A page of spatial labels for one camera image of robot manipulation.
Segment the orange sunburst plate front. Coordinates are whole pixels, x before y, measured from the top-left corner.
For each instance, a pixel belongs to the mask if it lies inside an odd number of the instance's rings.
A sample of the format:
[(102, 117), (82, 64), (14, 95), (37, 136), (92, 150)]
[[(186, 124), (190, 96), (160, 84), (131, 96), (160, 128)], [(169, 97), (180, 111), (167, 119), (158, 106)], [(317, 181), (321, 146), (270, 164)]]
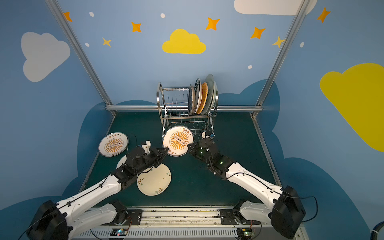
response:
[(194, 142), (192, 131), (185, 126), (169, 129), (163, 137), (163, 147), (168, 148), (168, 155), (181, 157), (188, 152), (188, 145)]

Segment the white plate with black motif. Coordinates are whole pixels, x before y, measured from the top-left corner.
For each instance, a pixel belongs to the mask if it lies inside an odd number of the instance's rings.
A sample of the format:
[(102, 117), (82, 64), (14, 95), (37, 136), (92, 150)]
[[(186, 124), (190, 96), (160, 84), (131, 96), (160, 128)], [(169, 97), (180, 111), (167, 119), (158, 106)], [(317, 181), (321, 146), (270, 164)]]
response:
[(127, 156), (126, 156), (126, 155), (123, 155), (123, 157), (119, 160), (116, 169), (118, 169), (119, 167), (121, 167), (121, 166), (126, 162), (126, 160), (127, 160)]

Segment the small pale green plate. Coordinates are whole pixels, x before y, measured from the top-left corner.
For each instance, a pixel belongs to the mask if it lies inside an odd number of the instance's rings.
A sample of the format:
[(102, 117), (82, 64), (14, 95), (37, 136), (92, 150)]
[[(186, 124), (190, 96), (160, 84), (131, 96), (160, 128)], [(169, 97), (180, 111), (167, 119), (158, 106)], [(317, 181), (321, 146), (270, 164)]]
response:
[(214, 111), (216, 109), (216, 103), (218, 101), (218, 87), (217, 87), (217, 84), (216, 82), (214, 81), (214, 90), (213, 90), (213, 99), (212, 99), (212, 103), (211, 103), (211, 111)]

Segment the yellow woven plate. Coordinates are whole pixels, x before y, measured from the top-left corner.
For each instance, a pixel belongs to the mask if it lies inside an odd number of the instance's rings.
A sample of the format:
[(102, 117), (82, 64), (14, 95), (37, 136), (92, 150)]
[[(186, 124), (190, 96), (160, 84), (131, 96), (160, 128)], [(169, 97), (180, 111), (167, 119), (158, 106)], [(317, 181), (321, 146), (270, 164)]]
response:
[(199, 103), (199, 106), (197, 108), (197, 114), (202, 113), (202, 111), (205, 107), (206, 101), (207, 101), (207, 95), (208, 95), (208, 84), (203, 83), (203, 84), (201, 84), (201, 90), (200, 90), (200, 96), (199, 96), (200, 103)]

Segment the steel two-tier dish rack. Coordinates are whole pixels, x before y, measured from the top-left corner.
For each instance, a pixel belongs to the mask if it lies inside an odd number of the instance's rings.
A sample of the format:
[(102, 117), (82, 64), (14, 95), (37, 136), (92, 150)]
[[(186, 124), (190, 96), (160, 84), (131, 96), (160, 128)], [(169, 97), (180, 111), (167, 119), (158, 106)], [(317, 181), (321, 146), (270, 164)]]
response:
[(164, 88), (159, 84), (156, 93), (156, 100), (160, 120), (162, 124), (162, 136), (176, 126), (189, 128), (195, 141), (202, 138), (203, 132), (208, 132), (213, 137), (214, 122), (217, 116), (219, 91), (213, 94), (211, 110), (206, 114), (189, 113), (189, 87)]

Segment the dark blue speckled plate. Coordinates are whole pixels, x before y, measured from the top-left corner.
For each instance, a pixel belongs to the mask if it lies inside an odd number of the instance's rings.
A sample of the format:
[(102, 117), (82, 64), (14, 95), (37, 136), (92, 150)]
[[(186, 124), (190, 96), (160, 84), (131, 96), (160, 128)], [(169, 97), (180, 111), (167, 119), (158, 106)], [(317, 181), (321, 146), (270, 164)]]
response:
[(192, 115), (195, 107), (195, 90), (192, 85), (189, 86), (189, 97), (188, 97), (188, 114)]

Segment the green rim Hao Wei plate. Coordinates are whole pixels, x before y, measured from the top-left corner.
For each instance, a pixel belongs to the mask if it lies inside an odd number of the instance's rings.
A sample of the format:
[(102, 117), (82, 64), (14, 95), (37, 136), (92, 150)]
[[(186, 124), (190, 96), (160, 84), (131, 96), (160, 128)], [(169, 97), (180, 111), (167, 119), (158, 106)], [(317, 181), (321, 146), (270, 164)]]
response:
[(195, 90), (195, 106), (194, 106), (193, 114), (197, 114), (198, 108), (201, 104), (200, 92), (202, 90), (201, 80), (199, 78), (197, 78), (195, 82), (194, 90)]

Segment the large pale green plate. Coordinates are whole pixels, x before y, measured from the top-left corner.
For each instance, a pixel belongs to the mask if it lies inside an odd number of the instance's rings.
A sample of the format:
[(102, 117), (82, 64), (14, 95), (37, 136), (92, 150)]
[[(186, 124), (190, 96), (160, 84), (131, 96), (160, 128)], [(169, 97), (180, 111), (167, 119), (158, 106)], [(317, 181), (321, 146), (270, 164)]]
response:
[(208, 114), (211, 107), (211, 103), (213, 101), (215, 82), (214, 82), (214, 76), (212, 74), (208, 74), (208, 76), (206, 77), (206, 83), (208, 86), (208, 94), (207, 94), (207, 100), (206, 100), (205, 106), (202, 111), (202, 115)]

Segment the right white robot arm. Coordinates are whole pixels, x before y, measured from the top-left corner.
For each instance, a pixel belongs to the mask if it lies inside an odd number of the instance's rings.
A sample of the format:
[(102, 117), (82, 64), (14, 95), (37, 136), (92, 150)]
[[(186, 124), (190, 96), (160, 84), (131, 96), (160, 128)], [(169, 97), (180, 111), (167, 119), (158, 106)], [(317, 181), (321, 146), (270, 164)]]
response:
[(294, 188), (282, 188), (256, 176), (238, 162), (222, 155), (216, 143), (209, 137), (189, 144), (188, 152), (206, 163), (215, 176), (242, 187), (265, 204), (264, 209), (258, 209), (251, 208), (249, 201), (243, 202), (239, 212), (244, 219), (270, 222), (283, 237), (295, 237), (306, 211)]

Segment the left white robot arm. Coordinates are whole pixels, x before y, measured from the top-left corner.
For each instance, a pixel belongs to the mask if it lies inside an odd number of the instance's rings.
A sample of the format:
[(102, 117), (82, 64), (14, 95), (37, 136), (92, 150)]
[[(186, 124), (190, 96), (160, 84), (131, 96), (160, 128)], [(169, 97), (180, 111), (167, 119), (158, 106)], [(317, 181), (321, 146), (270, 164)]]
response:
[(91, 208), (136, 183), (140, 174), (158, 167), (168, 151), (169, 148), (136, 147), (127, 153), (121, 166), (99, 183), (57, 203), (43, 203), (26, 230), (27, 237), (30, 240), (71, 240), (92, 228), (124, 220), (127, 209), (120, 203), (106, 204), (96, 210)]

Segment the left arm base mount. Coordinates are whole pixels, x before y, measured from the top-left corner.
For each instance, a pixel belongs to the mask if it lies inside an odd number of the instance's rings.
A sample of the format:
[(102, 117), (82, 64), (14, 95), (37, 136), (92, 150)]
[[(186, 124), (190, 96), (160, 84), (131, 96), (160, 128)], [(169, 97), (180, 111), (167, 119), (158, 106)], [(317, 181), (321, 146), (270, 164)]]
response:
[(139, 226), (141, 224), (143, 210), (119, 210), (113, 221), (117, 226)]

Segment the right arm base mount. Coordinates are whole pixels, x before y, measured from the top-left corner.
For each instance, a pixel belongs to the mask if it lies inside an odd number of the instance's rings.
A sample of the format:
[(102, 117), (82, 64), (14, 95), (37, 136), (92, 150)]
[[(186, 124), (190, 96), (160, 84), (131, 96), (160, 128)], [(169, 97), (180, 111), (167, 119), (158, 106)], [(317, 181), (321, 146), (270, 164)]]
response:
[(251, 223), (235, 209), (220, 209), (218, 214), (222, 225), (249, 225)]

